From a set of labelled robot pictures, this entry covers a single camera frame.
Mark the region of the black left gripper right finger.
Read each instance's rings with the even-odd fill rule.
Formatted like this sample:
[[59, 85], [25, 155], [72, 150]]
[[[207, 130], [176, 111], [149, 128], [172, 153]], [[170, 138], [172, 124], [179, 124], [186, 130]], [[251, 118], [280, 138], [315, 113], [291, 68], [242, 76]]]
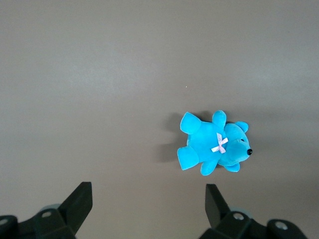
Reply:
[[205, 188], [205, 212], [210, 223], [201, 239], [305, 239], [292, 222], [272, 219], [264, 226], [244, 212], [233, 211], [215, 184]]

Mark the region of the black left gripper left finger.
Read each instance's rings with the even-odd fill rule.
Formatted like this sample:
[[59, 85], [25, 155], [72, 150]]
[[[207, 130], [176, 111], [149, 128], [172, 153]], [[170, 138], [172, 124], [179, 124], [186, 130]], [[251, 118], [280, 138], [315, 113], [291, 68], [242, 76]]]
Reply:
[[62, 204], [47, 206], [32, 218], [18, 222], [1, 215], [2, 239], [75, 239], [93, 207], [92, 183], [82, 182]]

